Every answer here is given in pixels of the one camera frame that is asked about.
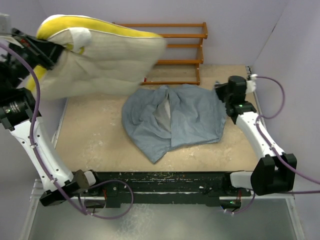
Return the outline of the cream yellow pillow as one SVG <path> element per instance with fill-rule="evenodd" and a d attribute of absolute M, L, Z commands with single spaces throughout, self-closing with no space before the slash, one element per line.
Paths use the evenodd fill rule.
<path fill-rule="evenodd" d="M 44 100 L 94 93 L 129 96 L 167 47 L 156 33 L 84 15 L 52 15 L 41 23 L 36 38 L 63 47 L 53 69 L 34 68 Z"/>

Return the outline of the grey striped pillowcase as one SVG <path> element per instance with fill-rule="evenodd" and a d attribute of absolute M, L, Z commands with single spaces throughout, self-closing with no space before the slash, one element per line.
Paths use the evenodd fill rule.
<path fill-rule="evenodd" d="M 219 142 L 226 118 L 214 89 L 189 84 L 138 89 L 121 113 L 127 135 L 153 164 L 178 148 Z"/>

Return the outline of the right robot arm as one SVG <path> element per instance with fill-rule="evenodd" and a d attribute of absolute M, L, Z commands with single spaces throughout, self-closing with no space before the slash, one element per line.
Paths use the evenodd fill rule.
<path fill-rule="evenodd" d="M 244 133 L 257 157 L 253 171 L 231 172 L 222 183 L 228 196 L 235 195 L 240 188 L 250 189 L 259 196 L 288 192 L 293 189 L 297 159 L 272 139 L 262 124 L 262 117 L 246 95 L 256 90 L 258 75 L 248 78 L 233 75 L 226 83 L 216 83 L 214 89 L 225 104 L 226 114 Z"/>

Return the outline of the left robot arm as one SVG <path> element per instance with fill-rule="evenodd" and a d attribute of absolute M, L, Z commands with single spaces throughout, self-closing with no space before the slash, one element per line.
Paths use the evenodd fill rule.
<path fill-rule="evenodd" d="M 40 84 L 36 67 L 52 70 L 64 47 L 16 28 L 0 34 L 9 44 L 0 62 L 0 122 L 21 144 L 42 182 L 43 206 L 58 205 L 87 191 L 98 196 L 103 184 L 93 171 L 71 172 L 56 152 L 39 112 Z"/>

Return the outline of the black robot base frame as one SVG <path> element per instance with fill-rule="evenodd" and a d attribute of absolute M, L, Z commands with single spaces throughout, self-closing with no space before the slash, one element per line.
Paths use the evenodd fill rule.
<path fill-rule="evenodd" d="M 121 204 L 199 204 L 239 208 L 240 199 L 251 193 L 235 188 L 230 173 L 224 171 L 109 171 L 96 172 L 98 187 L 83 197 L 105 203 L 108 208 Z"/>

